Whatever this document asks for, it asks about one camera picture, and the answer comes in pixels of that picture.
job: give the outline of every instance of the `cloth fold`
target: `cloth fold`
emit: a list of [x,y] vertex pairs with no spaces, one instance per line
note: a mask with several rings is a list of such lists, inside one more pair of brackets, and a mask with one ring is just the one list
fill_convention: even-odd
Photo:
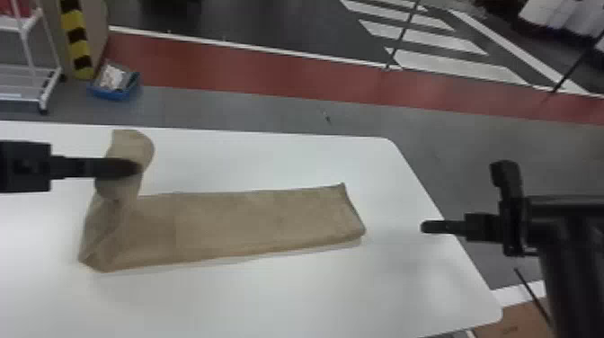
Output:
[[[153,154],[151,140],[135,130],[114,130],[107,151],[144,168]],[[142,178],[95,182],[80,262],[116,271],[335,245],[365,234],[344,184],[138,197]]]

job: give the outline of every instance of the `black cable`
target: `black cable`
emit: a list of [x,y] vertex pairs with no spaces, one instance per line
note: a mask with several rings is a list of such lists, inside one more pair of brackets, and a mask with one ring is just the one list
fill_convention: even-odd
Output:
[[543,305],[541,304],[541,302],[539,301],[539,299],[537,298],[537,296],[535,295],[533,290],[530,288],[527,281],[524,279],[524,276],[522,276],[522,273],[520,273],[520,270],[518,270],[518,268],[514,268],[514,272],[516,272],[516,275],[518,276],[520,281],[522,281],[522,285],[524,285],[524,287],[527,289],[530,297],[533,298],[533,303],[537,307],[537,310],[539,310],[539,313],[541,314],[543,319],[546,321],[547,326],[552,327],[552,322],[549,318],[549,315],[547,314],[545,308],[543,307]]

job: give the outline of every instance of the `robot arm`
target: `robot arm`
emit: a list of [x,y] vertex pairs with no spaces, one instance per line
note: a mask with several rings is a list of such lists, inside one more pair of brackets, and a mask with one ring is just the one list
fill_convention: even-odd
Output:
[[537,256],[558,338],[604,337],[604,197],[527,196],[516,163],[491,164],[499,214],[426,221],[422,232],[502,244],[511,257]]
[[0,193],[49,191],[52,180],[117,179],[140,171],[139,164],[123,158],[53,156],[50,144],[0,141]]

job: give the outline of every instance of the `crosswalk stripe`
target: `crosswalk stripe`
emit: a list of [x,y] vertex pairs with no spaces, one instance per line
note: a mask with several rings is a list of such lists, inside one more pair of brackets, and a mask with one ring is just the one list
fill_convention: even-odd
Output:
[[[405,0],[373,0],[373,1],[377,1],[380,3],[384,3],[384,4],[396,4],[402,7],[407,7],[407,8],[413,8],[413,5],[415,4],[414,1],[405,1]],[[426,7],[419,5],[417,6],[417,11],[418,12],[428,12],[428,10],[426,9]]]
[[[389,39],[398,39],[402,30],[400,27],[391,26],[389,24],[368,22],[365,20],[360,20],[360,23],[365,26],[369,33]],[[444,49],[455,49],[487,55],[484,50],[480,49],[472,41],[428,33],[425,31],[407,30],[404,35],[404,40],[429,46],[442,47]]]
[[[353,12],[357,12],[357,13],[376,15],[376,16],[381,16],[381,17],[387,18],[387,19],[394,19],[394,20],[400,20],[400,21],[406,21],[407,18],[409,17],[408,13],[396,11],[394,9],[382,8],[382,7],[374,6],[371,4],[362,4],[362,3],[358,3],[356,1],[350,1],[350,0],[342,0],[342,3],[349,10],[351,10]],[[430,18],[429,16],[420,15],[420,14],[416,14],[413,16],[412,23],[417,23],[417,24],[421,24],[424,26],[431,26],[431,27],[441,28],[443,30],[453,31],[453,28],[451,26],[447,25],[442,20]]]
[[[386,50],[388,53],[392,52],[391,48],[386,48]],[[520,76],[503,66],[465,61],[456,58],[437,57],[408,50],[398,50],[395,54],[395,61],[403,68],[414,70],[480,78],[518,85],[528,84]]]
[[[465,22],[467,25],[473,27],[474,29],[480,31],[490,40],[496,42],[503,48],[507,49],[511,54],[513,54],[516,58],[527,63],[529,66],[535,68],[539,73],[548,79],[552,80],[554,83],[557,83],[562,79],[562,74],[558,73],[555,69],[548,66],[538,58],[530,55],[526,50],[521,49],[520,47],[513,44],[511,41],[505,39],[503,36],[499,35],[495,31],[491,30],[478,20],[474,19],[472,16],[462,13],[459,11],[450,11],[453,15],[455,15],[459,20]],[[588,93],[587,90],[583,89],[581,86],[573,82],[571,79],[566,80],[564,83],[564,87],[573,91],[574,93]]]

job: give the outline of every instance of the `white table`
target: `white table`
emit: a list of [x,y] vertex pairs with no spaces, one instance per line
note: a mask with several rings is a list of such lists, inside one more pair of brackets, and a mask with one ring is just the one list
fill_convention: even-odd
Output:
[[[114,128],[0,121],[0,138],[102,156]],[[345,182],[368,233],[341,250],[101,274],[76,261],[90,180],[0,195],[0,335],[419,337],[500,319],[457,240],[420,234],[440,213],[390,141],[140,130],[156,146],[141,193]]]

